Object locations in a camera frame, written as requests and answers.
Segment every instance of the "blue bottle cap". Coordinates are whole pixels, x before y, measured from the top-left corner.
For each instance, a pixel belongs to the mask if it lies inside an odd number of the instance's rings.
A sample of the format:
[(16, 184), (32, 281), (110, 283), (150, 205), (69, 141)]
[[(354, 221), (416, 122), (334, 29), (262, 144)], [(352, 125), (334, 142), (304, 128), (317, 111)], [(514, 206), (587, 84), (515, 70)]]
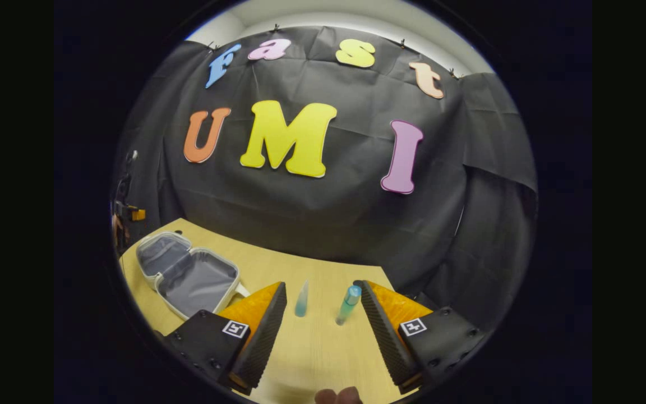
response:
[(356, 305), (361, 299), (361, 287), (360, 286), (351, 286), (348, 287), (348, 293), (345, 295), (345, 302), (350, 305)]

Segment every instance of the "foam letter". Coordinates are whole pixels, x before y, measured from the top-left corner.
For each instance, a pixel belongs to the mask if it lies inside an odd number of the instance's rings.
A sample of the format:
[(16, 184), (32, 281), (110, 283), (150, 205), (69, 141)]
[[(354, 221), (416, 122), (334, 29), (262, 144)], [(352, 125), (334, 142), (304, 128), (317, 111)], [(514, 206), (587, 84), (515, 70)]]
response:
[(221, 56), (213, 59), (213, 61), (209, 65), (209, 67), (211, 67), (211, 74), (210, 76), (208, 76), (206, 89), (208, 89), (208, 87), (211, 87), (211, 85), (216, 82), (216, 80), (220, 79), (224, 74), (226, 74), (225, 67), (231, 64), (231, 62), (233, 61), (233, 53), (235, 51), (238, 51), (240, 48), (240, 43), (235, 44), (234, 46), (231, 46), (230, 49), (222, 53)]
[(433, 83), (433, 79), (440, 80), (439, 74), (433, 72), (427, 63), (410, 62), (408, 65), (415, 69), (415, 80), (418, 82), (418, 87), (425, 94), (430, 95), (434, 99), (443, 98), (443, 90), (436, 89)]
[(261, 48), (256, 48), (253, 52), (248, 54), (248, 59), (258, 61), (258, 59), (266, 59), (272, 61), (278, 59), (285, 54), (285, 49), (290, 46), (290, 41), (287, 39), (271, 39), (261, 44)]
[(297, 117), (285, 125), (283, 111), (276, 100), (262, 100), (254, 103), (251, 110), (256, 115), (248, 140), (248, 149), (241, 156), (241, 165), (261, 168), (266, 158), (261, 148), (266, 142), (271, 167), (279, 168), (285, 155), (295, 145), (293, 156), (285, 162), (285, 168), (294, 174), (308, 177), (325, 175), (323, 141), (328, 123), (338, 110), (325, 103), (310, 103), (303, 107)]
[(335, 53), (339, 62), (358, 67), (370, 67), (375, 63), (371, 53), (375, 53), (372, 44), (357, 39), (343, 39), (340, 49)]
[(208, 116), (208, 112), (199, 111), (191, 115), (191, 124), (184, 141), (184, 156), (187, 160), (191, 163), (203, 163), (213, 154), (216, 143), (218, 143), (218, 135), (221, 133), (221, 126), (223, 126), (223, 118), (226, 118), (230, 113), (230, 108), (216, 108), (213, 110), (213, 113), (211, 113), (213, 123), (211, 123), (211, 129), (208, 131), (208, 139), (203, 148), (200, 149), (196, 147), (196, 140), (198, 139), (198, 132), (201, 130), (201, 123)]
[(415, 151), (418, 142), (423, 140), (423, 132), (405, 121), (392, 121), (390, 126), (395, 131), (393, 159), (387, 176), (380, 180), (380, 186), (385, 191), (410, 194), (415, 188), (410, 179), (413, 176)]

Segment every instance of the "case handle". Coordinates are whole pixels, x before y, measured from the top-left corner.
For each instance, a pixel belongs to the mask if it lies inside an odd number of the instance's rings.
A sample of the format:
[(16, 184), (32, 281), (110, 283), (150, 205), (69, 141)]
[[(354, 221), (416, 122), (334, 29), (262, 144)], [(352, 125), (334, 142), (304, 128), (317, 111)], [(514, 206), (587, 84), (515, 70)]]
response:
[(243, 297), (249, 297), (251, 294), (248, 292), (248, 289), (246, 289), (245, 286), (241, 282), (238, 282), (236, 285), (236, 293)]

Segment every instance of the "finger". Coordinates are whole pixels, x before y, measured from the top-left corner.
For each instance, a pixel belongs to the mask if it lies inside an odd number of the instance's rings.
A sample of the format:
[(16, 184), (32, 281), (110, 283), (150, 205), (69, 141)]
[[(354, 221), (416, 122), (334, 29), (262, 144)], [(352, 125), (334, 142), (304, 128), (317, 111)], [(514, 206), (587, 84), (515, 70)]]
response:
[(315, 395), (316, 404), (335, 404), (335, 392), (331, 389), (322, 389)]
[(338, 393), (335, 404), (363, 404), (355, 387), (344, 388)]

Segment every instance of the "case lid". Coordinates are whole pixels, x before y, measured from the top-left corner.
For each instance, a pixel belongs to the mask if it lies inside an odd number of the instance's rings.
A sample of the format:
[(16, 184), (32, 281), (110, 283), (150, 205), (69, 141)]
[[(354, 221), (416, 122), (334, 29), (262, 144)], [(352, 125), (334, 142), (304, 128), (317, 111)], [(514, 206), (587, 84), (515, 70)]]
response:
[(162, 232), (144, 240), (136, 248), (136, 258), (147, 277), (163, 274), (178, 261), (188, 256), (191, 241), (173, 232)]

